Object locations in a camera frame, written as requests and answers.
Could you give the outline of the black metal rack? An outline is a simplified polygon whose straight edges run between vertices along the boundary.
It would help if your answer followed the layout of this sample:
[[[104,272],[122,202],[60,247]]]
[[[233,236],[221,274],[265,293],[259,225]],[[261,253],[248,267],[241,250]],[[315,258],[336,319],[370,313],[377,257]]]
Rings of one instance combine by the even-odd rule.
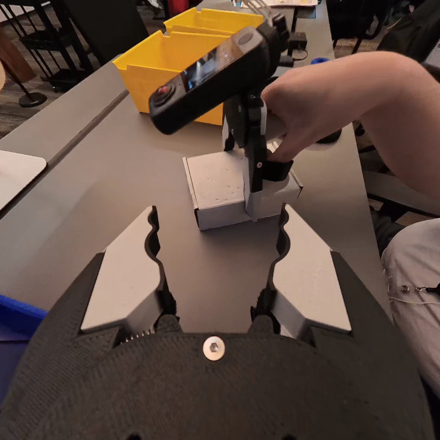
[[[42,69],[42,80],[66,92],[93,73],[90,49],[63,1],[20,1],[19,6],[31,28],[19,39]]]

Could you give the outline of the black chair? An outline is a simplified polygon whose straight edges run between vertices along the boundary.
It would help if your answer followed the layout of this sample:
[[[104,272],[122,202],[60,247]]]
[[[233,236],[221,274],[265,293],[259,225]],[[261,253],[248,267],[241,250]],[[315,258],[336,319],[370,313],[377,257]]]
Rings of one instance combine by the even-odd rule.
[[[356,38],[354,54],[364,39],[376,38],[383,28],[391,4],[389,0],[327,0],[333,49],[341,39]]]

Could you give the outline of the blue plastic bin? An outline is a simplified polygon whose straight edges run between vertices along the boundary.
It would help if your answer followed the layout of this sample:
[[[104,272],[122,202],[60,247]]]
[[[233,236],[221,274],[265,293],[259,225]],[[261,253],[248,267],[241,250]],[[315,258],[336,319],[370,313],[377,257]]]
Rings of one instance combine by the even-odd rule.
[[[47,311],[33,305],[0,296],[0,404],[19,361]]]

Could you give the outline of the person's right hand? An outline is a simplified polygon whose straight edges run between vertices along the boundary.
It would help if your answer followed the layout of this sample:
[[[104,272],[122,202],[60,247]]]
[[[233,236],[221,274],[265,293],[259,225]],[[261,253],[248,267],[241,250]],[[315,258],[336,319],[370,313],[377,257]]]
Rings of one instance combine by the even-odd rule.
[[[285,126],[284,140],[269,157],[286,163],[317,140],[344,128],[365,111],[348,57],[297,68],[268,85],[261,97]]]

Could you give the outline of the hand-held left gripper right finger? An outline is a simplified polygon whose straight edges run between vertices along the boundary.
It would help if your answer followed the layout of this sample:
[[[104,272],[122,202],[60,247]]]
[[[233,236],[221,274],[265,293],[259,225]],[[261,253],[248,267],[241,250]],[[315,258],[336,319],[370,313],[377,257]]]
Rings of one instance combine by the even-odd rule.
[[[266,286],[251,307],[252,321],[268,316],[276,332],[294,339],[310,327],[349,334],[333,251],[288,204],[280,213],[276,248]]]

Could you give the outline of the yellow plastic bin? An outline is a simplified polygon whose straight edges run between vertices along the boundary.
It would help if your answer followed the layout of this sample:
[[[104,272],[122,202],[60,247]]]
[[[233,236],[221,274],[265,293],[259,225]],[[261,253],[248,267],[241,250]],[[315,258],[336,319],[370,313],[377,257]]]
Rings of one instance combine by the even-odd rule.
[[[257,28],[264,21],[262,15],[234,11],[191,8],[164,22],[167,33],[194,33],[231,36],[245,27]]]
[[[157,31],[113,61],[139,112],[149,97],[230,35]]]

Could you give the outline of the white cardboard box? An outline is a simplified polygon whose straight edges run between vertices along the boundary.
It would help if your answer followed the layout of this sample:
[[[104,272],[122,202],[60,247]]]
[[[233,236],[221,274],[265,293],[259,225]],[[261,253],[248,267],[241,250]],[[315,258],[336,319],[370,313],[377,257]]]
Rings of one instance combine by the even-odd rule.
[[[183,158],[200,231],[252,221],[245,211],[244,157],[242,151],[235,150]],[[293,204],[302,189],[293,170],[282,182],[263,180],[259,219],[280,214],[282,204]]]

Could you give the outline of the person's right forearm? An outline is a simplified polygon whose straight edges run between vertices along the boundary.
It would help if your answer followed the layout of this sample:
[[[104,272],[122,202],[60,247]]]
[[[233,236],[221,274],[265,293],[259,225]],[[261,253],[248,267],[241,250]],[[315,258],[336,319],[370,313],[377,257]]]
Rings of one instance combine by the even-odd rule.
[[[365,52],[337,59],[383,162],[404,184],[439,201],[440,88],[411,58]]]

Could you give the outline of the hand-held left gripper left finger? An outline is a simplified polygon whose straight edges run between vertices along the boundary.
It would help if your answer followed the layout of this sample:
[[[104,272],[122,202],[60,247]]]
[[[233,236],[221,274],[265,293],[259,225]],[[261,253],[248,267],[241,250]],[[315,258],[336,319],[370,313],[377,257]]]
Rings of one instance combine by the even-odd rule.
[[[160,251],[156,206],[147,207],[107,246],[81,324],[83,333],[121,327],[128,335],[155,332],[176,315]]]

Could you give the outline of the person's grey trousers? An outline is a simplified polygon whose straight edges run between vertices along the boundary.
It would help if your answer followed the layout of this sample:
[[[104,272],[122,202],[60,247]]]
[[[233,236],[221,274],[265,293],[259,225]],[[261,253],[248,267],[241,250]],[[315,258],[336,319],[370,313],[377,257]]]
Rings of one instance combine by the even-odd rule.
[[[382,253],[394,323],[440,397],[440,220],[405,227]]]

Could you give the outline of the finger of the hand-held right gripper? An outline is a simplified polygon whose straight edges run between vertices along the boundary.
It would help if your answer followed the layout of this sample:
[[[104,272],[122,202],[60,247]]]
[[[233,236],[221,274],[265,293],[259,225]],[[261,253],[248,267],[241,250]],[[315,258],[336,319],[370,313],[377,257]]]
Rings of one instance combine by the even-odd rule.
[[[236,124],[229,125],[228,120],[223,120],[222,128],[222,145],[223,151],[229,152],[234,150],[236,139],[235,132],[237,131]]]
[[[256,162],[248,157],[243,158],[245,211],[254,222],[260,218],[264,163],[264,161]]]

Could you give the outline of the black round-base post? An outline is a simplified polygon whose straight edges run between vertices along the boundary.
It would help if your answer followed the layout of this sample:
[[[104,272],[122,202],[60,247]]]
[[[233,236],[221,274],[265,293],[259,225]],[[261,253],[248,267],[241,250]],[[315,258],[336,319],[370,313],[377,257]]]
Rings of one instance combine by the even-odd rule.
[[[19,106],[32,108],[46,102],[46,95],[40,92],[30,92],[25,88],[24,83],[33,80],[36,74],[2,27],[0,28],[0,64],[1,89],[9,77],[24,93],[19,98]]]

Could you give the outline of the printed papers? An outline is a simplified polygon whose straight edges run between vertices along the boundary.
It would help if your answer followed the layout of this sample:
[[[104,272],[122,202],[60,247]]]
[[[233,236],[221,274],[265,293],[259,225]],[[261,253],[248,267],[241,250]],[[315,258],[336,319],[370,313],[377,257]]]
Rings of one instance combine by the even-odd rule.
[[[271,8],[313,8],[319,0],[265,0]]]

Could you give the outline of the white flat board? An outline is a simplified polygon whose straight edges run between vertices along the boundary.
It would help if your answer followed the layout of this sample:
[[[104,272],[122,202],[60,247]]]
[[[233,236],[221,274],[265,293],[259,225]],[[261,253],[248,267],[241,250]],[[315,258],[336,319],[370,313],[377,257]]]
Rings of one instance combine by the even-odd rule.
[[[0,151],[0,208],[3,209],[45,169],[41,157]]]

